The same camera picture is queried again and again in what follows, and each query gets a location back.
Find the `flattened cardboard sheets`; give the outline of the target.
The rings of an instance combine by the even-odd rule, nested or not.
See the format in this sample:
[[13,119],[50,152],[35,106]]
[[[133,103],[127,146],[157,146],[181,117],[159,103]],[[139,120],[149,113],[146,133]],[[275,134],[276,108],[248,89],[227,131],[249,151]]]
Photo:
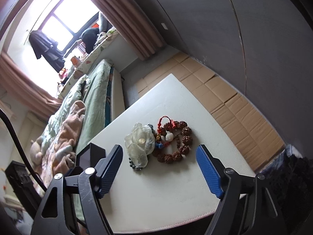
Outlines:
[[173,74],[213,116],[253,171],[260,171],[285,144],[263,115],[211,69],[179,52],[135,81],[139,96]]

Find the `dark hanging clothes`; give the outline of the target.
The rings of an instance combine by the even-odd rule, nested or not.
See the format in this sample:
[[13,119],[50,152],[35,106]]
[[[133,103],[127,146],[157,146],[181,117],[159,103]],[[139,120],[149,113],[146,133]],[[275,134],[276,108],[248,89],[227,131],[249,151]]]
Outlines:
[[38,60],[43,56],[57,73],[63,69],[65,61],[56,41],[47,37],[41,30],[35,30],[30,32],[29,42]]

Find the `floral window seat cushion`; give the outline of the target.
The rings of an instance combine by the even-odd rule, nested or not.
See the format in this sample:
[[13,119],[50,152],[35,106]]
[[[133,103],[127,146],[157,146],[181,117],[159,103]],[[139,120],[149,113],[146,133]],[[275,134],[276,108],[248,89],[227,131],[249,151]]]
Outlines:
[[100,38],[95,44],[95,49],[90,54],[83,55],[82,58],[72,57],[67,64],[66,82],[61,84],[58,90],[58,99],[64,99],[71,87],[89,70],[104,51],[119,35],[115,27],[110,28],[106,33],[101,32]]

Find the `white wall socket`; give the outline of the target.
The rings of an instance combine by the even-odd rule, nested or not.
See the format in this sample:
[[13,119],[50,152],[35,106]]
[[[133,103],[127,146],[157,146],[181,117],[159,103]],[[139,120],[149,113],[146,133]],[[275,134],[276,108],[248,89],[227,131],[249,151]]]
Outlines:
[[168,30],[168,27],[166,26],[165,23],[161,23],[162,27],[165,29],[165,30]]

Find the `plush toy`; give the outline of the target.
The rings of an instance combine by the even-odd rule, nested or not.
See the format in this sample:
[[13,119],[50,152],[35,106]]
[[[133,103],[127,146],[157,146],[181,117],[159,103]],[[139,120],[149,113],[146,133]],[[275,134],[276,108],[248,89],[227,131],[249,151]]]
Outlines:
[[30,159],[34,169],[42,163],[43,154],[41,151],[41,145],[43,140],[43,136],[38,137],[35,141],[31,140]]

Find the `white bed frame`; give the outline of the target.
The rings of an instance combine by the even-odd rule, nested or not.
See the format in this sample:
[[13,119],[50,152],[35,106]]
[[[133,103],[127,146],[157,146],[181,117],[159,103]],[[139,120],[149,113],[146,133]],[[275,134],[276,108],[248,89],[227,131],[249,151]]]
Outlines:
[[122,78],[120,73],[113,69],[112,94],[111,94],[111,121],[115,120],[125,111],[124,94],[122,90]]

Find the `black bag on sill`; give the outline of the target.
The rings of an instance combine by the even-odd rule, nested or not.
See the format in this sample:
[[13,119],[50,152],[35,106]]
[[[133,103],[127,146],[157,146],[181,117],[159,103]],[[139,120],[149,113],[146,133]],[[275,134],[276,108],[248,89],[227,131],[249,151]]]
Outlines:
[[82,33],[81,40],[85,44],[86,53],[90,54],[93,51],[98,34],[99,28],[88,28]]

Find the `black jewelry box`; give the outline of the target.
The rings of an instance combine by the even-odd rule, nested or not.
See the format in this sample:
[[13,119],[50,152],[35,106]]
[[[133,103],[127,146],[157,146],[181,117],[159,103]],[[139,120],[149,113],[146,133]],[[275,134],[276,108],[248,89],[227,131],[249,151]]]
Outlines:
[[76,164],[65,174],[66,177],[80,175],[85,169],[94,168],[98,161],[106,157],[106,150],[89,143],[77,156]]

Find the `pink curtain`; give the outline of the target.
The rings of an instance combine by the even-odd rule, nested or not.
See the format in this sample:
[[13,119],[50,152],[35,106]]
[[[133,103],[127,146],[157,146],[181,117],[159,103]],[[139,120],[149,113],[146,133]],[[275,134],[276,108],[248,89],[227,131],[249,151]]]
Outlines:
[[91,0],[132,47],[146,60],[165,45],[165,41],[134,0]]
[[43,120],[48,120],[63,102],[36,85],[5,52],[1,52],[1,86]]

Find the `pink curtain left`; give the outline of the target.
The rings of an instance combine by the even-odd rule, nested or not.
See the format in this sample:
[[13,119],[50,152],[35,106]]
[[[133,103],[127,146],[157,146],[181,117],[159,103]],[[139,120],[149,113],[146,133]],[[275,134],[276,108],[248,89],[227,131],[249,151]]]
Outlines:
[[43,120],[48,120],[63,102],[36,85],[5,52],[1,52],[1,86]]

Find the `pink curtain right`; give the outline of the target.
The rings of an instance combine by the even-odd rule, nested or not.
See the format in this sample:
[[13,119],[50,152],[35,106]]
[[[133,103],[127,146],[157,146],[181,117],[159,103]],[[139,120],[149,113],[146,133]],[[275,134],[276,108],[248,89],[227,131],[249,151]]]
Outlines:
[[132,47],[146,60],[165,45],[165,41],[134,0],[91,0]]

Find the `pink fleece blanket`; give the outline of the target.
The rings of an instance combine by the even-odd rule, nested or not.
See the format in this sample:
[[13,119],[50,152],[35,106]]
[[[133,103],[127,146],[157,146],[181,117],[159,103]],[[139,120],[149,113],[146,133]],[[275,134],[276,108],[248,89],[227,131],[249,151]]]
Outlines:
[[75,101],[56,138],[43,155],[40,177],[48,186],[55,174],[66,174],[75,166],[74,148],[82,130],[86,107],[83,101]]

